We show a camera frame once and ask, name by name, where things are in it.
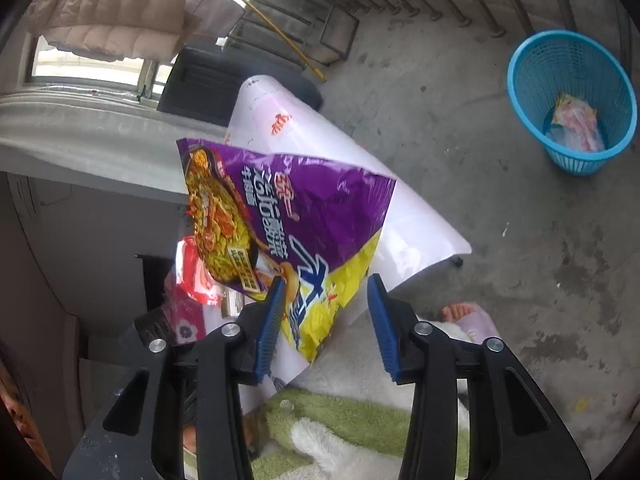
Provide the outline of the purple noodle packet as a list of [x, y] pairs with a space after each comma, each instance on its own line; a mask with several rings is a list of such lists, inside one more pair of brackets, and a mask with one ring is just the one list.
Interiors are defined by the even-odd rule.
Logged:
[[285, 282], [282, 330], [316, 359], [378, 247], [395, 181], [334, 160], [177, 142], [193, 237], [212, 278], [258, 300]]

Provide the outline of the blue plastic trash basket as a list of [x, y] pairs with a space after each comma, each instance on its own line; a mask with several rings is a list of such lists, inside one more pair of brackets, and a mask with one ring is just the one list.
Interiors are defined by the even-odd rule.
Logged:
[[511, 56], [506, 91], [516, 116], [552, 162], [590, 176], [631, 142], [639, 110], [629, 76], [597, 41], [547, 30]]

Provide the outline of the pink floral bag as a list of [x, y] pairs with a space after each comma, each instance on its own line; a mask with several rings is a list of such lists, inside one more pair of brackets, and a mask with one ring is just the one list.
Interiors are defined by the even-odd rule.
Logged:
[[164, 287], [162, 309], [175, 334], [176, 344], [188, 344], [204, 339], [221, 326], [220, 307], [200, 304], [191, 298], [177, 285], [175, 274], [172, 272], [166, 276]]

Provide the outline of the person's foot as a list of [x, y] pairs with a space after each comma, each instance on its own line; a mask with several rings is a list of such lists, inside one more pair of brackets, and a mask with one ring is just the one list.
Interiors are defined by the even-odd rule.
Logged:
[[477, 304], [458, 302], [442, 308], [442, 320], [447, 323], [457, 323], [476, 312]]

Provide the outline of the red white snack wrapper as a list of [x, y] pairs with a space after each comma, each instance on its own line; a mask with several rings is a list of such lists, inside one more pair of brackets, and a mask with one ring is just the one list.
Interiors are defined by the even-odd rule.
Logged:
[[177, 244], [175, 269], [177, 287], [192, 300], [202, 306], [222, 307], [224, 288], [206, 269], [193, 236], [183, 237]]

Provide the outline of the pink wrapper in basket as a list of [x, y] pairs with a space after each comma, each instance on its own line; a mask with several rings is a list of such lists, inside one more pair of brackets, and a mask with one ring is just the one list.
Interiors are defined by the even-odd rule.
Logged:
[[546, 137], [568, 150], [599, 153], [605, 150], [597, 111], [586, 101], [561, 93], [555, 101]]

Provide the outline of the pink patterned tablecloth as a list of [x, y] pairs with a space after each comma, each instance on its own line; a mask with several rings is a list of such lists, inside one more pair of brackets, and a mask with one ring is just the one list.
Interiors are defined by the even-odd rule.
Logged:
[[472, 252], [407, 183], [270, 76], [242, 83], [224, 148], [266, 245], [257, 275], [269, 276], [275, 262], [298, 278], [274, 368], [280, 382], [292, 382], [330, 333], [363, 314], [369, 274], [393, 289]]

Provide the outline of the beige puffer jacket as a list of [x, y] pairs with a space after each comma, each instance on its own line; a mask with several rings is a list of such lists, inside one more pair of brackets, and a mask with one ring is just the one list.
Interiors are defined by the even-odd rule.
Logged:
[[168, 62], [195, 27], [186, 0], [32, 0], [24, 20], [53, 47], [107, 61]]

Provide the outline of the metal step frame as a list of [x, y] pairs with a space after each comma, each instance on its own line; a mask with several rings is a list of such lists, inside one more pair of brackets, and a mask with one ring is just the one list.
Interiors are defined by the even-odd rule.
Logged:
[[256, 11], [280, 29], [312, 62], [330, 66], [349, 58], [360, 21], [339, 6], [289, 9], [266, 0], [250, 0], [232, 29], [227, 46], [261, 55], [277, 63], [303, 68], [303, 59]]

